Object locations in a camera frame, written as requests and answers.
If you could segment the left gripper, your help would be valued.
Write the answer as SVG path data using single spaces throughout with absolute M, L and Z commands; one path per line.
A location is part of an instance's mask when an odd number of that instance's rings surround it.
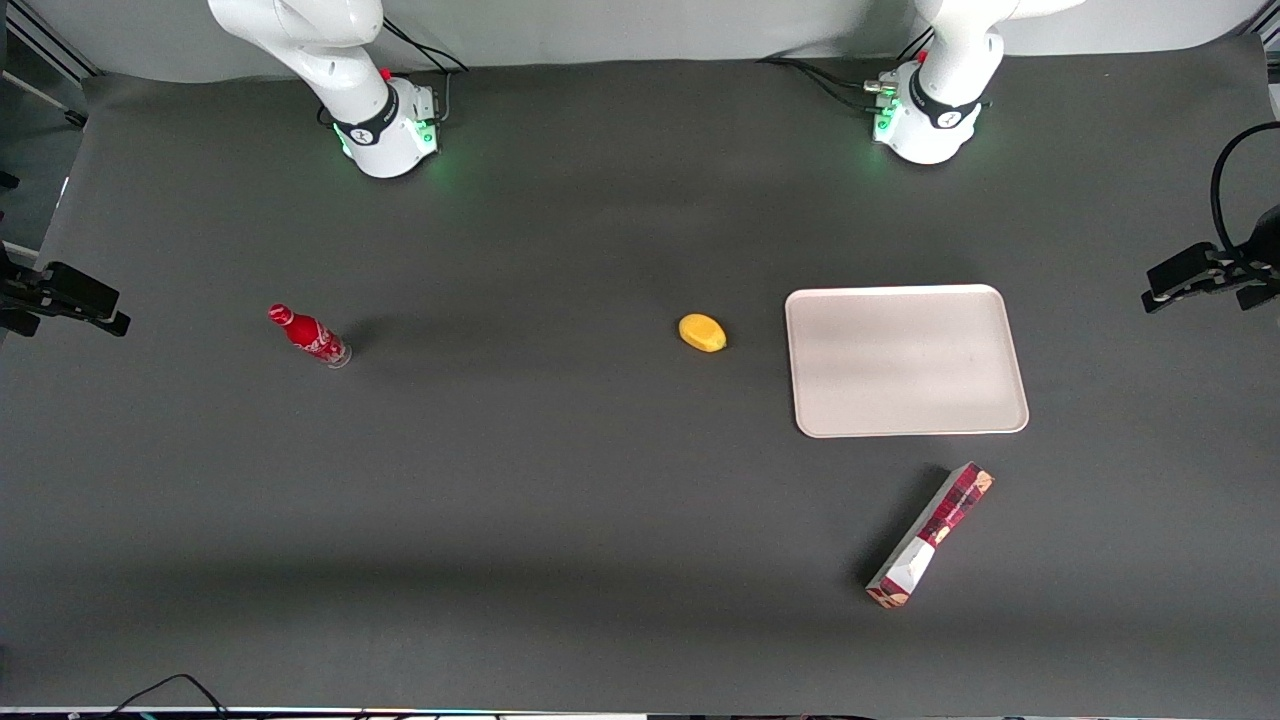
M 1212 243 L 1194 243 L 1151 268 L 1147 273 L 1149 290 L 1142 295 L 1146 314 L 1158 313 L 1178 301 L 1201 295 L 1216 293 L 1215 282 L 1208 281 L 1215 272 L 1222 275 L 1221 284 L 1235 288 L 1238 306 L 1249 311 L 1271 302 L 1279 296 L 1279 205 L 1267 210 L 1256 222 L 1243 243 L 1234 243 L 1226 231 L 1222 209 L 1215 206 L 1215 231 L 1222 247 Z

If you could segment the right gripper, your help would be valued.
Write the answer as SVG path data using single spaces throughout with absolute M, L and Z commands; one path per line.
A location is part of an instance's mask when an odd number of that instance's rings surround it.
M 23 282 L 26 269 L 1 251 L 1 328 L 12 334 L 35 337 L 38 332 L 40 296 Z M 88 323 L 114 337 L 124 337 L 131 318 L 116 311 L 119 292 L 65 263 L 49 263 L 40 272 L 45 306 L 63 316 Z

